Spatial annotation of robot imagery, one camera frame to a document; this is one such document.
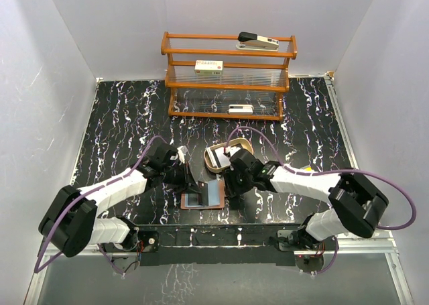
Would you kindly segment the pink leather card holder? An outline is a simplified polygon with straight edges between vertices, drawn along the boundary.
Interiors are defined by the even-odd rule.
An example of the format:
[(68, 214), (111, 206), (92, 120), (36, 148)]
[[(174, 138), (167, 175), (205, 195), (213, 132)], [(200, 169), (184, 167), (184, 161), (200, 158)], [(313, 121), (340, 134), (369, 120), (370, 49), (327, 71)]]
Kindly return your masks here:
[(188, 208), (184, 206), (184, 196), (181, 195), (181, 209), (184, 210), (207, 210), (221, 209), (225, 206), (225, 183), (221, 180), (211, 180), (208, 182), (198, 181), (203, 194), (203, 205)]

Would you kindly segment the grey credit card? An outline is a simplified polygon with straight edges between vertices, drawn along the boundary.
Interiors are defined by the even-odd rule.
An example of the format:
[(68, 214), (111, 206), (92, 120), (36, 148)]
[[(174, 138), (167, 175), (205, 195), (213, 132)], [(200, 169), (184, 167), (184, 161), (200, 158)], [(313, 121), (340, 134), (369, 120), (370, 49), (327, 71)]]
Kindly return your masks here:
[(195, 193), (185, 194), (185, 207), (192, 208), (197, 206), (201, 206), (200, 195)]

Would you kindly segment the beige wooden tray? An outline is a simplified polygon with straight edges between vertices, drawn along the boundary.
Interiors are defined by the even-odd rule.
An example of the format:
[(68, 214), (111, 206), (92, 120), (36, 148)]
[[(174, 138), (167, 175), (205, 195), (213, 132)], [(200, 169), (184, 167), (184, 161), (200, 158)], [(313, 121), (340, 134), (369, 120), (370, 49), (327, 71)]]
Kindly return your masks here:
[[(245, 138), (235, 138), (235, 139), (232, 139), (232, 140), (230, 140), (228, 143), (226, 143), (226, 142), (224, 142), (224, 143), (219, 143), (219, 144), (216, 144), (216, 145), (212, 145), (212, 146), (210, 146), (210, 147), (213, 147), (213, 148), (216, 148), (216, 147), (228, 147), (228, 146), (240, 146), (241, 147), (241, 149), (246, 149), (247, 151), (249, 151), (251, 154), (254, 152), (254, 150), (253, 150), (253, 147), (252, 147), (252, 145), (251, 145), (251, 143), (250, 143), (250, 141), (248, 141), (247, 139), (245, 139)], [(226, 168), (228, 168), (228, 167), (226, 167), (226, 168), (221, 168), (221, 169), (217, 169), (217, 168), (214, 168), (213, 166), (212, 166), (212, 163), (210, 162), (210, 160), (209, 160), (209, 158), (208, 158), (208, 153), (207, 153), (207, 149), (208, 148), (210, 148), (210, 147), (207, 147), (206, 149), (205, 149), (205, 151), (204, 151), (204, 162), (205, 162), (205, 164), (206, 164), (206, 167), (208, 168), (208, 170), (210, 171), (210, 172), (212, 172), (212, 173), (215, 173), (215, 174), (220, 174), (224, 169), (226, 169)]]

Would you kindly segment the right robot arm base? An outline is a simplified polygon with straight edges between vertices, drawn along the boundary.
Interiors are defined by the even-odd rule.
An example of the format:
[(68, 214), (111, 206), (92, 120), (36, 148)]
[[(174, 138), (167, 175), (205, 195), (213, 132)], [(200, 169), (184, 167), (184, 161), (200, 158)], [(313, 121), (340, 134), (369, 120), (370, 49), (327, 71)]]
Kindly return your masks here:
[(336, 238), (331, 237), (324, 240), (316, 240), (306, 231), (296, 229), (287, 230), (280, 229), (270, 235), (264, 244), (274, 247), (278, 251), (307, 251), (309, 254), (299, 255), (298, 257), (308, 263), (310, 260), (322, 259), (324, 254), (332, 247), (332, 251), (337, 254), (339, 252), (339, 243)]

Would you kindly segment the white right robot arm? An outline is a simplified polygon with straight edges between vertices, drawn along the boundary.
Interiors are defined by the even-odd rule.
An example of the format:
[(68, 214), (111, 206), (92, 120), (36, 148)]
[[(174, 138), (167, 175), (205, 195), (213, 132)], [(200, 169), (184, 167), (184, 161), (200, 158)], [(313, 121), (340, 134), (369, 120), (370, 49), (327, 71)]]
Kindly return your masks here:
[(279, 162), (262, 163), (246, 149), (226, 153), (230, 165), (223, 172), (226, 195), (236, 197), (257, 188), (322, 201), (330, 208), (306, 217), (285, 239), (289, 245), (314, 249), (326, 238), (352, 233), (373, 236), (389, 201), (364, 175), (356, 172), (319, 175), (286, 170)]

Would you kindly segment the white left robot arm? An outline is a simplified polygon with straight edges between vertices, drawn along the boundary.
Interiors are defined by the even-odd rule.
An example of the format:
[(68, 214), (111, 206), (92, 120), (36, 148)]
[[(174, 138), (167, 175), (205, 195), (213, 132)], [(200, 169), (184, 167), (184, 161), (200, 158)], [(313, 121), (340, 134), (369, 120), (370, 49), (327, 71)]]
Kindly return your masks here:
[(187, 151), (185, 146), (161, 143), (152, 155), (112, 178), (82, 188), (61, 188), (38, 231), (67, 257), (103, 243), (117, 244), (125, 251), (134, 249), (139, 235), (131, 222), (119, 217), (103, 218), (101, 214), (160, 184), (175, 186), (178, 192), (198, 193), (185, 158)]

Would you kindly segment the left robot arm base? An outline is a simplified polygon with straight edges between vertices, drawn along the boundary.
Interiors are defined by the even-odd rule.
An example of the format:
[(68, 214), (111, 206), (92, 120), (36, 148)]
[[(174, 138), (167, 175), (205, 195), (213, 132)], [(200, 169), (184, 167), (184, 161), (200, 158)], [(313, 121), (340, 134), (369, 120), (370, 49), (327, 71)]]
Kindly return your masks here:
[(160, 248), (160, 234), (157, 231), (143, 231), (137, 227), (128, 232), (122, 243), (112, 243), (113, 248), (126, 253), (134, 253), (135, 259), (125, 267), (119, 267), (115, 262), (121, 256), (114, 256), (114, 251), (109, 255), (107, 245), (109, 243), (97, 243), (98, 251), (105, 257), (115, 274), (125, 279), (129, 273), (144, 264), (150, 255), (157, 255)]

